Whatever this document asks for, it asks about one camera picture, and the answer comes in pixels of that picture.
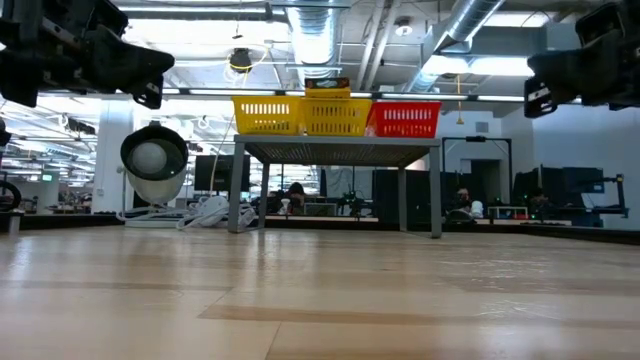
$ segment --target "pipe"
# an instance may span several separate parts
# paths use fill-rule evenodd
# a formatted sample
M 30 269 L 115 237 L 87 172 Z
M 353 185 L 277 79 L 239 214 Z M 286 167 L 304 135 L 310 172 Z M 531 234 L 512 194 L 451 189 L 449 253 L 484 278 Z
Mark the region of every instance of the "pipe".
M 296 64 L 333 65 L 335 63 L 336 28 L 339 11 L 326 8 L 289 8 L 292 44 Z M 335 70 L 305 69 L 299 71 L 300 83 L 305 78 L 334 77 Z
M 384 9 L 385 0 L 376 0 L 376 8 L 373 11 L 373 17 L 371 22 L 371 30 L 369 31 L 369 37 L 364 48 L 364 54 L 362 55 L 362 62 L 360 63 L 360 69 L 358 69 L 358 77 L 356 78 L 356 90 L 360 90 L 362 87 L 362 81 L 364 75 L 367 72 L 369 66 L 369 60 L 371 58 L 371 52 L 373 51 L 373 45 L 378 35 L 378 28 L 380 27 L 380 21 L 382 20 L 382 10 Z
M 391 9 L 389 9 L 389 14 L 387 15 L 387 24 L 384 27 L 382 37 L 380 38 L 380 42 L 376 48 L 376 55 L 373 57 L 371 70 L 369 70 L 369 77 L 364 85 L 365 90 L 370 90 L 373 86 L 373 81 L 375 80 L 378 68 L 380 67 L 380 60 L 382 60 L 382 55 L 384 54 L 384 49 L 386 48 L 387 41 L 389 40 L 391 29 L 395 26 L 396 14 L 398 13 L 398 8 L 401 4 L 402 0 L 393 0 L 393 3 L 391 3 Z
M 282 9 L 273 10 L 270 5 L 264 7 L 122 7 L 129 19 L 153 20 L 213 20 L 213 21 L 258 21 L 288 23 Z
M 458 0 L 451 9 L 446 33 L 455 42 L 471 40 L 505 0 Z
M 432 31 L 428 34 L 428 48 L 424 52 L 428 55 L 422 69 L 407 83 L 405 92 L 427 92 L 433 87 L 440 74 L 427 70 L 429 58 L 434 53 L 451 48 L 454 52 L 459 49 L 471 49 L 471 39 L 489 20 L 505 0 L 458 0 L 453 5 L 451 16 L 446 20 L 442 32 Z

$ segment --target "table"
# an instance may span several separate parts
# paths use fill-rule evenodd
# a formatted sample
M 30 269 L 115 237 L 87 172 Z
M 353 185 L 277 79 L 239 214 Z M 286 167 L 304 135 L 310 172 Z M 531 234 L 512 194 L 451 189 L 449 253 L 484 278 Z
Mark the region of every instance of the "table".
M 428 154 L 431 165 L 431 236 L 440 238 L 442 235 L 439 139 L 236 135 L 234 140 L 229 214 L 238 214 L 240 210 L 242 162 L 246 151 L 262 163 L 261 199 L 268 196 L 271 164 L 397 167 L 400 231 L 407 231 L 405 168 Z M 266 207 L 267 202 L 261 201 L 258 229 L 264 227 Z M 229 216 L 228 230 L 231 233 L 243 231 L 238 228 L 238 216 Z
M 513 211 L 514 214 L 522 212 L 527 218 L 529 218 L 529 208 L 526 206 L 490 206 L 487 208 L 487 211 L 489 212 L 489 215 L 491 215 L 491 212 L 495 212 L 493 215 L 494 219 L 500 219 L 501 211 Z

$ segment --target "floor board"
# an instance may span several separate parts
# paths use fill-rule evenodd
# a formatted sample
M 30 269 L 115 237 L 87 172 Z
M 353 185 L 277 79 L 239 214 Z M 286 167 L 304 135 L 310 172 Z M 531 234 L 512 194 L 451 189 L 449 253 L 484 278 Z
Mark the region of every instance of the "floor board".
M 640 247 L 84 228 L 0 238 L 0 358 L 640 359 Z

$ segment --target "pillar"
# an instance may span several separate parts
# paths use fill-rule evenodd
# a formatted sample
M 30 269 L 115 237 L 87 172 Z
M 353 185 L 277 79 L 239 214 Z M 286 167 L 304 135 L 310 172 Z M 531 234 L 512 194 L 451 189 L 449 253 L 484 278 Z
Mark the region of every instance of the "pillar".
M 58 193 L 60 192 L 60 173 L 59 172 L 42 172 L 42 179 L 38 183 L 38 207 L 36 214 L 48 215 L 53 211 L 48 210 L 49 206 L 58 205 Z
M 120 146 L 134 131 L 133 104 L 128 100 L 103 100 L 98 129 L 96 173 L 91 212 L 118 212 L 122 209 L 123 182 L 118 167 L 122 166 Z M 133 189 L 126 181 L 126 209 L 133 205 Z

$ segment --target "fluorescent light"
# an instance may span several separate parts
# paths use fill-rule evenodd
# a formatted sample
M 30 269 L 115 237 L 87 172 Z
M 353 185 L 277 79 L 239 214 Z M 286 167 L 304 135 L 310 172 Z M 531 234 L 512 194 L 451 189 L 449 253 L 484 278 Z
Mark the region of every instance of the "fluorescent light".
M 371 93 L 351 93 L 351 97 L 368 99 L 371 97 Z
M 202 12 L 202 13 L 212 13 L 212 12 L 220 12 L 223 9 L 228 10 L 222 7 L 205 7 L 205 6 L 119 6 L 120 11 L 124 12 L 169 12 L 169 13 L 179 13 L 179 12 Z M 242 8 L 241 6 L 238 8 L 234 8 L 233 12 L 245 13 L 245 14 L 264 14 L 263 9 L 259 8 Z
M 40 175 L 40 170 L 7 170 L 8 174 L 14 175 Z
M 73 166 L 74 168 L 85 170 L 85 171 L 93 171 L 92 166 L 85 166 L 85 165 L 80 165 L 76 163 L 71 164 L 71 166 Z
M 524 102 L 524 97 L 522 97 L 522 96 L 490 96 L 490 95 L 481 95 L 481 96 L 478 96 L 478 101 Z
M 47 166 L 59 167 L 59 168 L 68 168 L 69 165 L 62 163 L 48 163 Z
M 423 66 L 422 72 L 427 74 L 465 74 L 469 72 L 469 64 L 461 58 L 434 55 Z
M 309 64 L 295 64 L 295 65 L 285 65 L 285 70 L 332 70 L 332 71 L 342 71 L 342 66 L 331 66 L 331 65 L 309 65 Z
M 28 150 L 28 151 L 37 151 L 37 152 L 46 152 L 47 151 L 47 147 L 40 144 L 40 143 L 34 143 L 31 141 L 21 141 L 21 140 L 14 140 L 13 141 L 14 145 L 19 147 L 20 149 L 23 150 Z
M 467 95 L 446 95 L 446 94 L 382 94 L 383 99 L 389 100 L 441 100 L 441 101 L 464 101 Z
M 6 127 L 6 129 L 5 129 L 5 130 L 6 130 L 8 133 L 11 133 L 11 134 L 15 134 L 15 135 L 19 135 L 19 136 L 27 136 L 27 134 L 26 134 L 25 132 L 20 131 L 20 130 L 18 130 L 18 129 L 14 129 L 14 128 L 8 127 L 8 126 Z
M 533 76 L 533 71 L 524 57 L 481 57 L 469 66 L 475 75 Z
M 275 91 L 269 90 L 214 90 L 214 89 L 194 89 L 190 90 L 193 95 L 219 95 L 219 96 L 274 96 Z

